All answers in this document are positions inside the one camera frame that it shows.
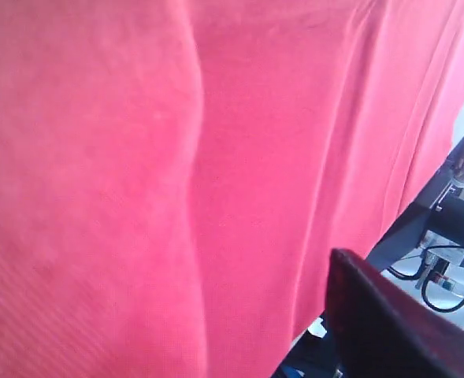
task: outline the red fabric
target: red fabric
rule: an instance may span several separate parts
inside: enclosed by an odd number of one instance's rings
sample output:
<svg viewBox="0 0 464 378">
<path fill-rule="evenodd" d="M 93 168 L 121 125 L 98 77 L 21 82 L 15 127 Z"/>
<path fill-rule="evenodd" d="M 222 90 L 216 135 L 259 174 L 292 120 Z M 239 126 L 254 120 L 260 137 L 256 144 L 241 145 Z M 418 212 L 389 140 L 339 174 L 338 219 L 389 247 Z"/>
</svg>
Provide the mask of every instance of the red fabric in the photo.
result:
<svg viewBox="0 0 464 378">
<path fill-rule="evenodd" d="M 267 377 L 446 156 L 464 0 L 0 1 L 0 377 Z"/>
</svg>

